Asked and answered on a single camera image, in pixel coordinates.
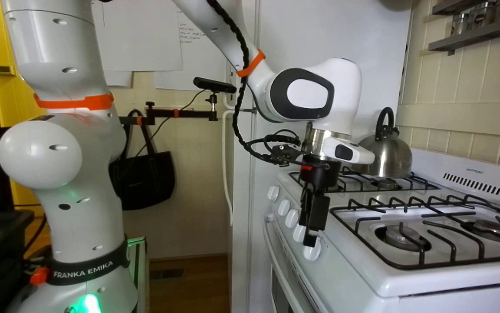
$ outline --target gas stove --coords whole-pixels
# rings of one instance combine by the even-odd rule
[[[314,248],[302,244],[298,175],[269,190],[267,222],[317,312],[500,312],[500,168],[413,159],[399,180],[342,171]]]

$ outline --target silver kettle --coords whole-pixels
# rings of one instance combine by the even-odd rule
[[[399,131],[394,128],[394,114],[387,107],[377,119],[375,136],[359,142],[359,147],[375,155],[373,164],[352,166],[352,169],[375,178],[401,178],[408,175],[411,168],[411,152],[397,136]]]

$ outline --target franka emika robot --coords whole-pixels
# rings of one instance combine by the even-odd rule
[[[330,185],[324,175],[337,173],[340,162],[375,159],[350,143],[357,67],[335,58],[274,74],[241,30],[239,0],[173,2],[222,51],[241,86],[250,86],[265,121],[312,121],[312,129],[323,135],[319,150],[307,154],[300,168],[307,185],[298,223],[307,230],[304,244],[312,248],[312,234],[324,227],[323,188]],[[3,0],[19,74],[47,110],[14,126],[0,142],[3,171],[36,194],[52,237],[47,281],[21,300],[17,312],[22,313],[127,313],[137,307],[121,206],[107,173],[123,150],[125,135],[104,82],[90,6],[90,0]]]

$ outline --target hanging bag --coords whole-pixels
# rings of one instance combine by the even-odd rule
[[[128,114],[128,122],[133,117],[142,117],[139,110]],[[128,145],[132,142],[130,124],[125,124],[127,145],[121,157],[109,166],[109,176],[116,195],[121,201],[123,211],[146,209],[172,197],[175,188],[175,169],[170,152],[158,154],[149,138],[144,119],[139,124],[147,155],[130,157]]]

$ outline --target kettle handle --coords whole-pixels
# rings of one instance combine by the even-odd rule
[[[392,129],[394,129],[394,114],[392,114],[392,108],[385,107],[385,108],[382,110],[382,114],[378,115],[378,119],[377,119],[375,142],[380,142],[382,136],[387,133],[387,128],[383,128],[385,117],[389,117],[389,131],[392,133]]]

